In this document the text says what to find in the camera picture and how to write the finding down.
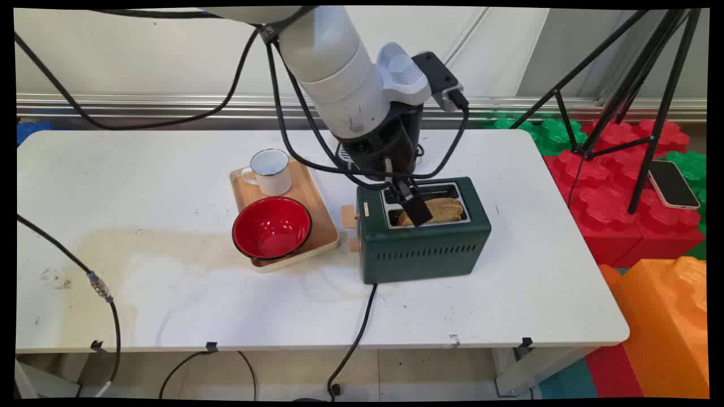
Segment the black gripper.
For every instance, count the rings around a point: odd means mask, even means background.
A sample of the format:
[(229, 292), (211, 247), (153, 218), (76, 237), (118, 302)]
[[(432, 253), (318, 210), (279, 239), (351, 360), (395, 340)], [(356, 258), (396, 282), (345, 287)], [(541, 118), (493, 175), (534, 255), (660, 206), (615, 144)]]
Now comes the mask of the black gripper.
[[(337, 141), (354, 166), (337, 159), (337, 167), (363, 172), (415, 172), (423, 111), (423, 104), (392, 103), (387, 116), (369, 132), (358, 119), (347, 118), (346, 124), (353, 137), (339, 137)], [(414, 180), (385, 177), (385, 182), (391, 196), (415, 227), (432, 219), (432, 213)]]

